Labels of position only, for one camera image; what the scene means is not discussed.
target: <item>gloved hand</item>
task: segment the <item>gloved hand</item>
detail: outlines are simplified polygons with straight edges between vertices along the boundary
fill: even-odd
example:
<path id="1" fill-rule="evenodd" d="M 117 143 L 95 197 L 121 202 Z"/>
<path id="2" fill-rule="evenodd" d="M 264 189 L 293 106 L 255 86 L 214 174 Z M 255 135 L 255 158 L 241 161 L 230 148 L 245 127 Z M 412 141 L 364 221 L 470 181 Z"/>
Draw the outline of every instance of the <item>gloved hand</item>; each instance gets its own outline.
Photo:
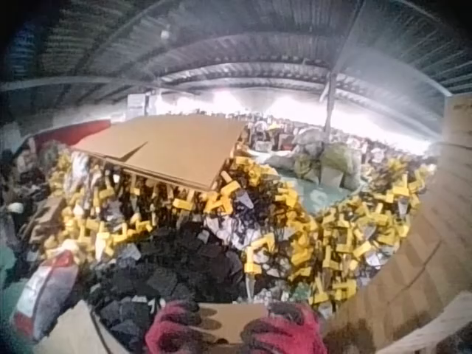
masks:
<path id="1" fill-rule="evenodd" d="M 241 333 L 243 354 L 327 354 L 313 310 L 308 305 L 276 302 L 271 317 L 249 322 Z"/>
<path id="2" fill-rule="evenodd" d="M 172 301 L 156 315 L 146 333 L 145 341 L 151 354 L 200 354 L 203 352 L 201 333 L 189 328 L 201 323 L 195 302 Z"/>

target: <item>cardboard box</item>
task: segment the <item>cardboard box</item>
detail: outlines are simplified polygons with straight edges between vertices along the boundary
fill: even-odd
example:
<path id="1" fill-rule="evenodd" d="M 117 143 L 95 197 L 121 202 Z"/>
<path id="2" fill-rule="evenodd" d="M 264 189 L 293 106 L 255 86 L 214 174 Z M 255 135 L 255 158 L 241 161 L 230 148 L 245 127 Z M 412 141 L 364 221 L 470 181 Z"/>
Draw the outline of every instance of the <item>cardboard box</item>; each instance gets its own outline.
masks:
<path id="1" fill-rule="evenodd" d="M 87 136 L 74 148 L 171 184 L 211 190 L 244 122 L 200 114 L 140 117 Z"/>
<path id="2" fill-rule="evenodd" d="M 471 94 L 458 94 L 446 100 L 442 138 L 446 143 L 472 148 Z"/>
<path id="3" fill-rule="evenodd" d="M 472 319 L 472 94 L 448 100 L 443 138 L 406 241 L 328 321 L 335 349 L 342 325 L 361 334 L 356 328 L 367 324 L 366 342 L 375 348 L 360 353 L 398 354 L 435 345 Z"/>
<path id="4" fill-rule="evenodd" d="M 237 353 L 240 333 L 254 319 L 267 316 L 261 304 L 201 304 L 202 324 L 196 329 L 204 334 L 204 341 L 213 343 L 208 353 Z M 90 313 L 84 301 L 59 317 L 58 323 L 40 343 L 35 354 L 93 353 L 129 354 L 107 331 L 97 316 Z"/>

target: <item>white plastic bag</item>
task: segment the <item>white plastic bag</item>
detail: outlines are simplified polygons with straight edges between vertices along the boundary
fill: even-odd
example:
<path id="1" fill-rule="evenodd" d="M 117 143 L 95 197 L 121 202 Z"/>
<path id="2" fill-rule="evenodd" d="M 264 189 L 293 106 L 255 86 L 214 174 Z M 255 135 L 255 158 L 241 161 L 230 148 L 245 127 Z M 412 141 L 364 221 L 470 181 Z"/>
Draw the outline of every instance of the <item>white plastic bag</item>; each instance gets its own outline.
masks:
<path id="1" fill-rule="evenodd" d="M 295 159 L 292 157 L 292 155 L 281 156 L 277 154 L 272 154 L 265 162 L 273 168 L 280 168 L 283 170 L 293 171 Z"/>
<path id="2" fill-rule="evenodd" d="M 79 267 L 70 251 L 43 262 L 25 285 L 16 304 L 12 322 L 33 341 L 40 341 L 59 317 Z"/>
<path id="3" fill-rule="evenodd" d="M 306 130 L 300 131 L 300 133 L 295 136 L 294 144 L 295 145 L 307 145 L 313 144 L 314 142 L 323 141 L 323 131 L 318 128 L 308 128 Z"/>

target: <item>work glove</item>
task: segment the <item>work glove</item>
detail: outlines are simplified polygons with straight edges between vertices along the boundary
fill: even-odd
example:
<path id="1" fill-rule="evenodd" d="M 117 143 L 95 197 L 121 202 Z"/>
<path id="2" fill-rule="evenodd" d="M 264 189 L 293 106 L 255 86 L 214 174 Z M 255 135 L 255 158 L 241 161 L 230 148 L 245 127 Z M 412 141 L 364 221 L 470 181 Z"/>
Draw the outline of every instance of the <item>work glove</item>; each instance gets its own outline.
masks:
<path id="1" fill-rule="evenodd" d="M 198 305 L 189 301 L 172 301 L 156 315 L 146 333 L 150 354 L 200 354 L 203 352 L 201 334 L 189 326 L 201 323 Z"/>
<path id="2" fill-rule="evenodd" d="M 327 354 L 315 313 L 308 305 L 276 302 L 269 317 L 249 322 L 241 354 Z"/>

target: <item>corrugated metal roof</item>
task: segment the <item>corrugated metal roof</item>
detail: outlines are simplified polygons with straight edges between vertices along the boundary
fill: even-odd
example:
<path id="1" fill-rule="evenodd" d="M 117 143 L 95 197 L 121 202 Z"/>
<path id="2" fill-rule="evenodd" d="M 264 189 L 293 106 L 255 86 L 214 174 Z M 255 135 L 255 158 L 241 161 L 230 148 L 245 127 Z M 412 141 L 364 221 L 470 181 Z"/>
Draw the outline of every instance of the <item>corrugated metal roof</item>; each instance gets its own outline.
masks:
<path id="1" fill-rule="evenodd" d="M 113 102 L 141 90 L 137 81 L 195 93 L 273 86 L 321 94 L 340 64 L 338 98 L 439 131 L 445 94 L 472 90 L 471 42 L 418 9 L 413 0 L 71 0 L 18 31 L 2 81 L 132 80 L 8 92 L 19 117 Z"/>

